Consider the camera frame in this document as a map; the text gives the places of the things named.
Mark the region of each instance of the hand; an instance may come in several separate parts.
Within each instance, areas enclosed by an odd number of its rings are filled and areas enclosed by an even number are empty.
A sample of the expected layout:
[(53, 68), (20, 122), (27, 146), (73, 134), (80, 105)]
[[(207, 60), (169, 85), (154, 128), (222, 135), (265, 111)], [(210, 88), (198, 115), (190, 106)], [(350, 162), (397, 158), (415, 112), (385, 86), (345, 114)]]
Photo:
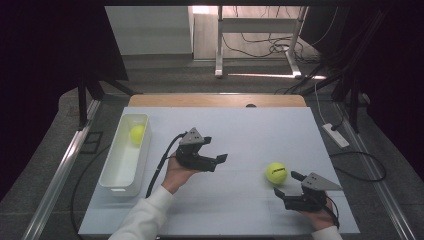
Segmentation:
[[(333, 205), (331, 204), (331, 201), (328, 198), (327, 198), (327, 203), (325, 205), (331, 211), (333, 211)], [(316, 231), (334, 226), (333, 219), (323, 209), (321, 209), (318, 212), (305, 212), (305, 211), (298, 211), (298, 212), (301, 213), (303, 216), (307, 217), (311, 221), (312, 226), (314, 227)]]
[(168, 159), (168, 168), (162, 186), (168, 192), (174, 194), (193, 174), (198, 172), (200, 171), (182, 167), (175, 158), (175, 153), (173, 153)]

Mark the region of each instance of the white cable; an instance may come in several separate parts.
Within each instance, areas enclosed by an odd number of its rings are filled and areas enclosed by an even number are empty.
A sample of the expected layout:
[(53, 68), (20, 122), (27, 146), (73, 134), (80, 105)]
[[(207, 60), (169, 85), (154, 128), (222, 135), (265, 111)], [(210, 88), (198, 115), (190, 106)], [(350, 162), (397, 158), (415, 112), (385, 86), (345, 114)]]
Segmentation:
[(325, 32), (324, 36), (322, 36), (318, 41), (314, 42), (313, 44), (310, 44), (311, 46), (314, 46), (315, 44), (319, 43), (325, 36), (327, 36), (328, 32), (330, 31), (331, 27), (334, 24), (334, 20), (336, 19), (337, 11), (339, 10), (339, 7), (336, 8), (336, 11), (334, 12), (333, 20), (331, 20), (330, 26), (328, 27), (327, 31)]
[(325, 125), (325, 124), (327, 124), (327, 122), (324, 120), (324, 117), (322, 116), (322, 113), (321, 113), (321, 107), (319, 105), (319, 99), (318, 99), (318, 94), (317, 94), (317, 83), (318, 83), (318, 81), (315, 82), (315, 97), (317, 98), (319, 115), (321, 116), (321, 119), (322, 119), (322, 121), (324, 122), (324, 125)]

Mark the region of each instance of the white tabletop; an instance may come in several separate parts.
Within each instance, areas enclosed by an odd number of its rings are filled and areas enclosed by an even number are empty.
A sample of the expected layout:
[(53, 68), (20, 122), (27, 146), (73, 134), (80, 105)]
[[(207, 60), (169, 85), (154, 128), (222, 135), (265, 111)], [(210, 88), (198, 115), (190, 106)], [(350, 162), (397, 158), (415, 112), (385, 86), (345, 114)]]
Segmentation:
[[(284, 202), (265, 178), (271, 162), (289, 171), (315, 172), (339, 184), (320, 132), (309, 108), (170, 108), (127, 107), (124, 114), (149, 116), (152, 139), (140, 194), (114, 197), (97, 185), (80, 227), (82, 235), (110, 235), (139, 198), (145, 197), (154, 170), (172, 139), (196, 127), (212, 137), (199, 154), (215, 158), (228, 154), (215, 172), (195, 174), (175, 194), (161, 236), (287, 236), (309, 234), (310, 223)], [(175, 151), (177, 143), (171, 149)], [(156, 185), (165, 173), (162, 170)], [(290, 176), (279, 187), (299, 195), (300, 182)], [(359, 233), (343, 191), (330, 191), (340, 212), (340, 232)]]

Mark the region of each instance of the ball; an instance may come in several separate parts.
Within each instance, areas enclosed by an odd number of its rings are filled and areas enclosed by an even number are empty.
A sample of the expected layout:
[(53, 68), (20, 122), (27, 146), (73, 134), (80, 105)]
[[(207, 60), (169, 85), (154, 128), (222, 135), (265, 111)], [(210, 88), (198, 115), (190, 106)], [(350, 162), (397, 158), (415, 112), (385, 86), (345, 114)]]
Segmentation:
[(141, 140), (143, 139), (143, 134), (144, 134), (144, 126), (136, 125), (131, 128), (130, 139), (135, 145), (140, 145)]
[(273, 184), (282, 184), (287, 178), (286, 166), (279, 162), (269, 164), (266, 169), (266, 178)]

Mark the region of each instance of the white wall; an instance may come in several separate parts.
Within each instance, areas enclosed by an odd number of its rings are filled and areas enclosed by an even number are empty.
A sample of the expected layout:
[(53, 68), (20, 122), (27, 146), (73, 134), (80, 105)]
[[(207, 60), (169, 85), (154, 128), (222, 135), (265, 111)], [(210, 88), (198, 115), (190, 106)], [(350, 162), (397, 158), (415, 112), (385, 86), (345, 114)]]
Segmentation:
[(191, 7), (105, 8), (121, 55), (193, 52)]

